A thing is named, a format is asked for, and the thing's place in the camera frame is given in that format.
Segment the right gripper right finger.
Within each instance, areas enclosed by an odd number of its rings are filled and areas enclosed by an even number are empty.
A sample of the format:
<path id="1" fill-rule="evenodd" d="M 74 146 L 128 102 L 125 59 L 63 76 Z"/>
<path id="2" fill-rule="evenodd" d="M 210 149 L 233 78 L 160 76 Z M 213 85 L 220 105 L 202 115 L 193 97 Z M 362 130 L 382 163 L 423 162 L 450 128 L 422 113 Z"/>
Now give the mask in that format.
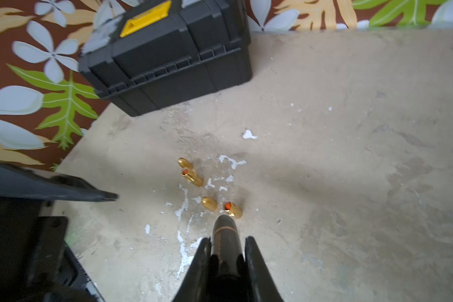
<path id="1" fill-rule="evenodd" d="M 255 238 L 245 239 L 245 262 L 248 274 L 248 299 L 254 302 L 283 302 Z"/>

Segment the gold lipstick cap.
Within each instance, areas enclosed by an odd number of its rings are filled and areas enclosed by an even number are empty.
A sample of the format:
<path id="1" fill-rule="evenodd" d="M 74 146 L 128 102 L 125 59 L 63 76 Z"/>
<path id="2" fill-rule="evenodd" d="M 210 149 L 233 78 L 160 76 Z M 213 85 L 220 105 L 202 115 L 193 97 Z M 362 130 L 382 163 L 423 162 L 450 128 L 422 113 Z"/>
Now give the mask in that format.
<path id="1" fill-rule="evenodd" d="M 211 212 L 215 212 L 218 208 L 218 202 L 210 197 L 203 197 L 201 199 L 201 204 L 204 208 Z"/>
<path id="2" fill-rule="evenodd" d="M 178 164 L 182 169 L 189 169 L 189 170 L 194 169 L 193 164 L 190 161 L 188 161 L 187 159 L 182 158 L 182 157 L 178 159 Z"/>

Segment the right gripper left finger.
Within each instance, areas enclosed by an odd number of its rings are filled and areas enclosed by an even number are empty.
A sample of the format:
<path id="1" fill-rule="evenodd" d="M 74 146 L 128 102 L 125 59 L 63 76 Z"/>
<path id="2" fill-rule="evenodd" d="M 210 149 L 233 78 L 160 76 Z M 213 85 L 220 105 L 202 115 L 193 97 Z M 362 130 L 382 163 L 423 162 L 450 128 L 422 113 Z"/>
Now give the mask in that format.
<path id="1" fill-rule="evenodd" d="M 211 241 L 209 238 L 203 238 L 173 302 L 207 300 L 210 257 Z"/>

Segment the black lipstick tube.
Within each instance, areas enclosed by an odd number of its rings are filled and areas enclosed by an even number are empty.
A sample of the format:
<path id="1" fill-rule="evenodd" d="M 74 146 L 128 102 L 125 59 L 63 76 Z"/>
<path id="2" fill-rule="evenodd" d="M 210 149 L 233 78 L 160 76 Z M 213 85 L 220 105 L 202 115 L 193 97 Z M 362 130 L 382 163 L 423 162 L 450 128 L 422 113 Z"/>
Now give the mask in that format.
<path id="1" fill-rule="evenodd" d="M 235 220 L 217 218 L 210 258 L 210 293 L 213 301 L 246 301 L 246 268 Z"/>

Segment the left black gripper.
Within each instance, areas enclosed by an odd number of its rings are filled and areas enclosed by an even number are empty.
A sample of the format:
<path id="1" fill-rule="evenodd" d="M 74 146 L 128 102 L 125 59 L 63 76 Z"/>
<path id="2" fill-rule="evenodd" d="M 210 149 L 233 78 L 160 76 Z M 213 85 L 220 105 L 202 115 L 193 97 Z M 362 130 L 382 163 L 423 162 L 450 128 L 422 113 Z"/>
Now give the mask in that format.
<path id="1" fill-rule="evenodd" d="M 65 242 L 68 218 L 43 211 L 118 198 L 80 177 L 0 162 L 0 301 L 103 301 Z"/>

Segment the gold lipstick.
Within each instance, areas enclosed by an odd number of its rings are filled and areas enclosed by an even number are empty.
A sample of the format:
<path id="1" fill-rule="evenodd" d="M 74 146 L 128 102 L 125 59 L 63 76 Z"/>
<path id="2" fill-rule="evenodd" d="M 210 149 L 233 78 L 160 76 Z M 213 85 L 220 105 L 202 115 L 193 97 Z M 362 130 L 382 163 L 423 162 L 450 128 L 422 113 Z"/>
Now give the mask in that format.
<path id="1" fill-rule="evenodd" d="M 227 215 L 231 216 L 234 219 L 239 219 L 243 215 L 242 209 L 231 201 L 225 202 L 223 204 L 223 210 Z"/>
<path id="2" fill-rule="evenodd" d="M 188 182 L 194 184 L 197 187 L 202 187 L 204 183 L 204 179 L 199 176 L 194 170 L 189 169 L 187 167 L 181 170 L 181 175 L 187 179 Z"/>

